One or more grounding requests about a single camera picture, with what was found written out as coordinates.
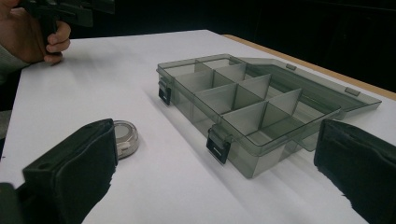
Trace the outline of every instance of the black background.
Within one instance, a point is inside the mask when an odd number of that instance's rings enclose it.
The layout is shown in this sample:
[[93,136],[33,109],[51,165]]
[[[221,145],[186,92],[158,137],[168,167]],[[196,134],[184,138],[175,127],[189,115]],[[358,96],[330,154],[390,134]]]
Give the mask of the black background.
[[207,29],[396,91],[396,0],[115,0],[71,38]]

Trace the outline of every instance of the finger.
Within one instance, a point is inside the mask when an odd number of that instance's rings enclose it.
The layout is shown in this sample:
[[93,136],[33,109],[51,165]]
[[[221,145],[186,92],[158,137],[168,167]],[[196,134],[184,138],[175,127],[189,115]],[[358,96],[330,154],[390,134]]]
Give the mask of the finger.
[[64,58],[64,56],[62,55],[61,52],[56,53],[56,54],[48,54],[46,56],[44,56],[44,61],[46,63],[59,63],[62,59]]
[[46,50],[49,53],[56,53],[56,52],[61,52],[61,51],[64,51],[64,50],[68,49],[69,46],[70,46],[70,39],[66,39],[62,43],[58,43],[58,44],[55,44],[55,45],[47,45],[46,46]]
[[66,22],[56,21],[56,24],[58,26],[58,30],[55,34],[51,34],[48,37],[48,41],[51,45],[66,41],[69,38],[71,32],[71,28]]

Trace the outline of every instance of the sleeve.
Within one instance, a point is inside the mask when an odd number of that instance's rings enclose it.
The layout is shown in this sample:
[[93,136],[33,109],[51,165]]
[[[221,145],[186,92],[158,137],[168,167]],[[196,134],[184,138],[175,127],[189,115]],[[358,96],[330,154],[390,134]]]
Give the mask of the sleeve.
[[0,85],[7,81],[8,74],[28,65],[29,63],[25,63],[21,59],[18,59],[0,45]]

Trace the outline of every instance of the black object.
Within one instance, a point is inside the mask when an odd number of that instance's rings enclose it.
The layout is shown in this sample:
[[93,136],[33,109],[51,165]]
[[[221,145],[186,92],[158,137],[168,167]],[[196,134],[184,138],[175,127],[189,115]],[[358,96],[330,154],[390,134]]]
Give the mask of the black object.
[[41,25],[44,43],[57,30],[56,21],[92,27],[92,9],[114,14],[114,0],[22,0],[24,7]]
[[225,164],[230,152],[233,137],[222,130],[219,125],[215,124],[210,128],[207,134],[206,147],[212,155],[222,164]]
[[172,90],[167,87],[166,83],[167,83],[166,81],[163,81],[163,77],[158,82],[158,85],[160,86],[160,90],[158,92],[158,96],[160,96],[160,98],[163,100],[163,102],[166,105],[170,105],[171,104],[171,93],[172,93]]
[[352,125],[325,119],[314,164],[366,221],[396,223],[396,146]]
[[85,125],[25,167],[16,190],[0,184],[0,223],[81,223],[106,195],[117,164],[113,120]]

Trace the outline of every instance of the box latch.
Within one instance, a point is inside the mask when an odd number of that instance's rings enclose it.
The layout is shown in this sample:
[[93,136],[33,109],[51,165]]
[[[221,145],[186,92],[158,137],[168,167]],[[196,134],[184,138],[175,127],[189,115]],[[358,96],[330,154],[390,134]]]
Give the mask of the box latch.
[[206,147],[219,162],[224,164],[227,161],[232,139],[231,135],[215,124],[208,131]]
[[171,89],[168,88],[167,82],[164,80],[163,77],[160,78],[160,81],[158,82],[158,85],[160,86],[160,91],[158,92],[158,95],[160,98],[163,100],[163,102],[166,105],[171,104]]

